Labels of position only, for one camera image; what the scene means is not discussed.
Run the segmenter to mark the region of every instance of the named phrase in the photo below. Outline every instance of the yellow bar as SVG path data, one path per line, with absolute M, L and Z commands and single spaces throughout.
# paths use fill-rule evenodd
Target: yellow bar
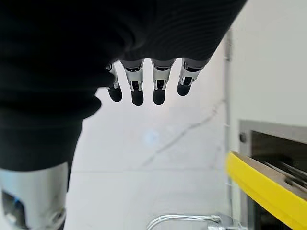
M 253 200 L 294 230 L 307 230 L 307 201 L 249 166 L 231 152 L 227 172 Z

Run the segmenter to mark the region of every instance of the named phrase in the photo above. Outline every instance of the black sleeve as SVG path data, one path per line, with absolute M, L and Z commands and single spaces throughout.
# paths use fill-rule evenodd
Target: black sleeve
M 71 164 L 105 66 L 143 42 L 145 3 L 76 2 L 0 3 L 0 168 Z

